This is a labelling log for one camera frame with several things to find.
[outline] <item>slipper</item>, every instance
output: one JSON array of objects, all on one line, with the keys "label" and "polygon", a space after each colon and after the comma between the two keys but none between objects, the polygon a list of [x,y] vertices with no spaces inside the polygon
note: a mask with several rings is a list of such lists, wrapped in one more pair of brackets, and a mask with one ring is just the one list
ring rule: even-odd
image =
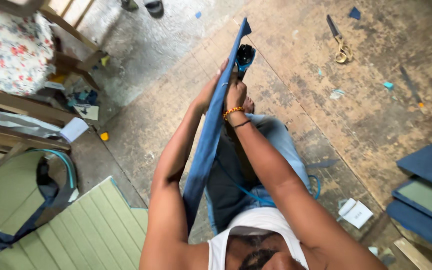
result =
[{"label": "slipper", "polygon": [[144,0],[143,3],[152,17],[159,18],[163,16],[164,9],[161,0]]}]

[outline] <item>scissors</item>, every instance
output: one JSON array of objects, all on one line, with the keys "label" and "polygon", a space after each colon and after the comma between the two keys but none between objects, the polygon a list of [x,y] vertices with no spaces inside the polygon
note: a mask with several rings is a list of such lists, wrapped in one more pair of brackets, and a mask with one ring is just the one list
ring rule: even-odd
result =
[{"label": "scissors", "polygon": [[336,62],[343,64],[346,61],[351,61],[353,59],[353,51],[345,44],[343,35],[339,32],[338,26],[329,15],[326,16],[326,21],[328,21],[329,28],[331,32],[333,32],[334,38],[339,43],[339,51],[336,52],[335,56]]}]

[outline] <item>worn plywood floor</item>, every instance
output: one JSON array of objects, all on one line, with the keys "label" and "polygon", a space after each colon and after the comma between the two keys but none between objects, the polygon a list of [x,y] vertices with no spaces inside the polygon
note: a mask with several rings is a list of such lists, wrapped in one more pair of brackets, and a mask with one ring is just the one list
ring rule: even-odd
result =
[{"label": "worn plywood floor", "polygon": [[[354,4],[359,21],[347,16]],[[334,62],[337,43],[326,14],[353,49],[355,59],[348,64]],[[161,151],[192,98],[228,56],[244,16],[253,33],[243,43],[257,49],[245,77],[256,113],[285,122],[307,164],[340,159],[308,171],[321,180],[319,202],[336,217],[338,200],[361,200],[375,217],[361,230],[342,225],[365,244],[389,246],[400,234],[392,224],[380,224],[381,213],[391,190],[406,179],[395,161],[432,143],[432,2],[252,0],[104,126],[112,156],[148,204]],[[411,97],[400,64],[418,86],[424,108]],[[385,81],[394,84],[392,92]],[[332,89],[345,95],[331,99]],[[368,240],[374,227],[381,238]],[[210,237],[202,202],[191,242]]]}]

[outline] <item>floral cushion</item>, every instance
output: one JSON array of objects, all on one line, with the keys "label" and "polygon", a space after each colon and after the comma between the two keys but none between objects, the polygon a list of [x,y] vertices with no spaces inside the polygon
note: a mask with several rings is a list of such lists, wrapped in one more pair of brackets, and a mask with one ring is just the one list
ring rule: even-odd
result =
[{"label": "floral cushion", "polygon": [[18,96],[36,93],[51,73],[53,55],[50,22],[39,12],[21,18],[0,11],[0,90]]}]

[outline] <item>wrist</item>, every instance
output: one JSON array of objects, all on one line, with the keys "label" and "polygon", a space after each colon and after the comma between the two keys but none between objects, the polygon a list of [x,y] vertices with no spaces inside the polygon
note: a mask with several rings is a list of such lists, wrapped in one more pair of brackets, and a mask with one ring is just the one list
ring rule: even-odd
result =
[{"label": "wrist", "polygon": [[239,111],[234,111],[228,115],[226,115],[227,121],[229,122],[229,124],[231,126],[236,126],[239,124],[242,124],[243,122],[248,120],[248,117],[246,116],[246,114],[239,110]]}]

